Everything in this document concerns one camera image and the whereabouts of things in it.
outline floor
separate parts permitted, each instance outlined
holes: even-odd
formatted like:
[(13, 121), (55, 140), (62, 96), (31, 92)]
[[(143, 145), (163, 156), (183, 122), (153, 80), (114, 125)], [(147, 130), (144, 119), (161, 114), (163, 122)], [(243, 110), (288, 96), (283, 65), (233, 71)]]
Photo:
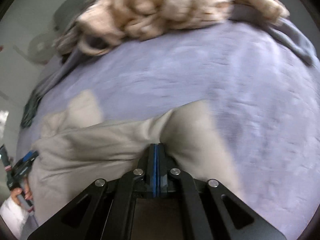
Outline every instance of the floor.
[[(0, 120), (0, 146), (5, 143), (10, 156), (15, 156), (23, 107), (45, 63), (34, 62), (30, 43), (55, 35), (52, 16), (64, 1), (15, 0), (0, 21), (0, 115), (9, 112), (6, 121)], [(9, 194), (5, 181), (0, 166), (0, 202)]]

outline white sleeve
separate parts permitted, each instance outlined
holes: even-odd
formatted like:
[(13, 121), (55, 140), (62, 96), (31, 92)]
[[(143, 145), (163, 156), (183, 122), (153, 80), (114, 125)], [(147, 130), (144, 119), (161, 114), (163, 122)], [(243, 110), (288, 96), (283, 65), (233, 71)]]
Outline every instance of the white sleeve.
[(29, 213), (9, 197), (1, 206), (0, 215), (14, 236), (19, 239)]

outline beige plush fabric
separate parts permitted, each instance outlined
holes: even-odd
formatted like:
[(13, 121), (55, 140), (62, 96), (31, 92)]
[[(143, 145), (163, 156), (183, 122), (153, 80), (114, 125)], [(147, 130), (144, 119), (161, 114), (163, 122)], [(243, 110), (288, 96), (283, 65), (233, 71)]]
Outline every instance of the beige plush fabric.
[[(76, 20), (72, 33), (59, 39), (57, 50), (66, 54), (74, 47), (75, 35), (82, 33), (78, 46), (91, 56), (108, 53), (128, 36), (140, 40), (155, 38), (169, 29), (196, 29), (225, 21), (234, 0), (96, 0)], [(266, 21), (277, 23), (289, 12), (277, 0), (235, 0), (255, 7)], [(90, 47), (85, 35), (102, 38), (107, 47)]]
[[(40, 224), (96, 179), (110, 181), (133, 170), (150, 143), (164, 143), (167, 153), (194, 178), (205, 181), (216, 178), (242, 197), (232, 158), (216, 131), (205, 101), (145, 121), (106, 121), (83, 127), (84, 118), (100, 114), (97, 107), (92, 107), (90, 113), (89, 108), (83, 108), (84, 101), (90, 102), (89, 94), (72, 100), (66, 111), (69, 116), (75, 112), (77, 117), (72, 119), (80, 121), (79, 126), (68, 121), (68, 125), (58, 122), (57, 128), (55, 120), (62, 114), (50, 115), (45, 121), (45, 136), (33, 145), (40, 156), (33, 164), (29, 182)], [(97, 122), (97, 119), (88, 120), (92, 122), (86, 125)]]

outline metal bolt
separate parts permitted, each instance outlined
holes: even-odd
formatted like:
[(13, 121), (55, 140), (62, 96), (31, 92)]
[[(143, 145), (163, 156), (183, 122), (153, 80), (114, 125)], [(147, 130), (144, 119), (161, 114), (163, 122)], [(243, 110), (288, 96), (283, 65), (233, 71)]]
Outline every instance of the metal bolt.
[(143, 170), (142, 170), (142, 169), (135, 169), (135, 170), (133, 171), (133, 174), (134, 174), (134, 175), (142, 175), (142, 174), (143, 174)]
[(173, 168), (170, 170), (171, 174), (173, 175), (179, 175), (181, 171), (178, 168)]
[(104, 179), (97, 179), (94, 184), (95, 184), (97, 187), (102, 187), (105, 183), (106, 183), (106, 182), (104, 181)]
[(210, 179), (208, 184), (210, 187), (217, 187), (219, 185), (219, 182), (215, 179)]

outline hand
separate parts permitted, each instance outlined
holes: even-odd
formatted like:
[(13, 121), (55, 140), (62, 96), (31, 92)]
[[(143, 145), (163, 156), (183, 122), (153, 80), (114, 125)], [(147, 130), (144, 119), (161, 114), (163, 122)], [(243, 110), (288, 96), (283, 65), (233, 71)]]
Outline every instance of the hand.
[[(31, 200), (33, 198), (33, 196), (32, 196), (32, 192), (29, 187), (28, 179), (25, 178), (24, 182), (25, 182), (25, 186), (24, 186), (25, 187), (25, 189), (24, 189), (25, 199)], [(21, 206), (21, 203), (20, 203), (19, 199), (17, 198), (17, 196), (19, 194), (21, 194), (21, 192), (22, 192), (22, 188), (15, 188), (14, 190), (11, 191), (11, 198), (18, 206)]]

